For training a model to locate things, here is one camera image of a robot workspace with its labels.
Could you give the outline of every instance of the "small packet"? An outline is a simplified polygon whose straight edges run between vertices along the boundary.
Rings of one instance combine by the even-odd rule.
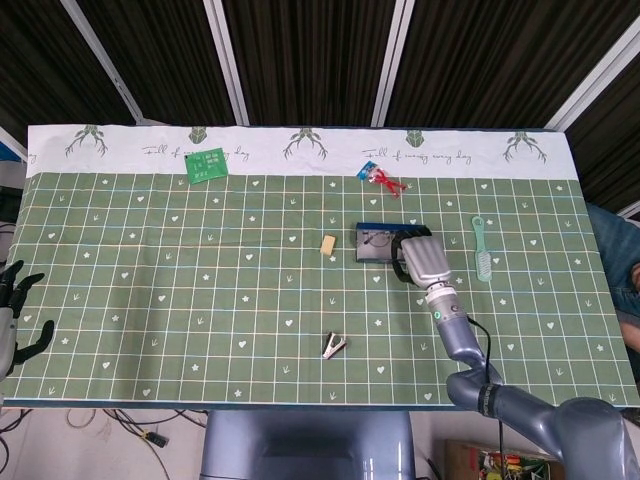
[[[185,155],[184,162],[191,185],[229,175],[221,148]]]
[[[387,187],[394,197],[400,196],[400,192],[407,188],[406,185],[395,182],[391,180],[387,174],[378,166],[377,163],[372,161],[368,161],[364,164],[364,166],[360,169],[357,174],[357,177],[362,180],[368,180],[370,183],[378,183],[380,185],[384,185]]]

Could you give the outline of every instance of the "ceiling beam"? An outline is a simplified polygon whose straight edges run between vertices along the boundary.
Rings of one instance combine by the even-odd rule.
[[[598,98],[640,52],[640,17],[627,28],[582,83],[545,125],[559,132],[573,122]]]
[[[218,52],[222,75],[227,86],[233,116],[236,119],[236,124],[249,126],[249,115],[247,114],[247,106],[244,103],[240,75],[238,74],[236,58],[233,54],[233,45],[229,36],[222,0],[203,0],[203,2],[204,9],[207,12],[207,19],[209,20],[211,35],[213,36],[213,43],[215,43],[216,51]]]
[[[87,45],[89,45],[89,48],[100,62],[100,65],[102,65],[102,68],[113,82],[113,85],[122,97],[122,100],[129,109],[129,112],[131,112],[131,116],[135,120],[136,125],[142,124],[144,122],[144,116],[142,115],[142,111],[140,110],[138,103],[133,98],[133,95],[131,95],[131,92],[125,85],[124,80],[113,65],[107,51],[98,39],[96,32],[89,24],[89,20],[87,20],[87,17],[85,17],[84,13],[80,9],[78,2],[76,2],[76,0],[60,0],[60,3],[65,8],[76,28],[80,31],[80,34],[87,42]]]
[[[27,161],[27,149],[2,127],[0,127],[0,143],[4,143],[4,145],[18,155],[23,162]]]
[[[384,127],[387,119],[389,102],[393,94],[393,86],[396,83],[398,66],[402,57],[404,42],[407,38],[414,4],[415,0],[396,0],[391,19],[391,28],[389,29],[389,39],[387,40],[387,50],[382,62],[382,70],[380,71],[378,94],[373,107],[372,127]]]

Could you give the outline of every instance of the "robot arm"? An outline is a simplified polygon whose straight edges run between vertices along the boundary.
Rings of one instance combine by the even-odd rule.
[[[403,275],[397,262],[398,249],[408,274]],[[594,398],[574,398],[554,407],[524,390],[502,385],[493,366],[486,369],[486,357],[467,313],[448,283],[450,269],[444,249],[431,232],[397,234],[392,257],[398,277],[425,290],[448,356],[470,367],[447,379],[447,393],[455,405],[502,420],[558,458],[569,480],[640,480],[624,420],[611,405]]]

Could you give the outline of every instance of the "cardboard box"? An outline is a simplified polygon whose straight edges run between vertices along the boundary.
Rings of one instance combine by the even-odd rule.
[[[486,445],[447,440],[445,443],[445,479],[479,480],[485,478],[481,473],[481,465],[487,453],[499,454],[499,451],[495,447]],[[566,478],[562,464],[549,455],[505,449],[505,455],[507,454],[546,461],[549,465],[548,480],[565,480]]]

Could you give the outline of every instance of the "floor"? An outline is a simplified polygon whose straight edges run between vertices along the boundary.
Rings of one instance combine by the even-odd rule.
[[[66,409],[36,410],[15,431],[4,438],[11,451],[6,476],[15,480],[128,480],[162,479],[162,468],[143,442],[125,432],[118,423],[102,411],[85,428],[67,424]],[[173,411],[135,411],[138,421],[150,421],[173,415]],[[3,410],[0,425],[17,416],[15,410]],[[69,420],[82,424],[91,417],[91,410],[73,410]],[[472,412],[412,413],[414,452],[417,476],[433,478],[427,458],[443,465],[445,439],[497,444],[498,426],[494,420]],[[627,423],[636,452],[640,452],[640,429]],[[176,418],[157,427],[169,443],[156,449],[171,480],[197,479],[200,472],[204,429]],[[507,448],[540,451],[516,432],[505,430]]]

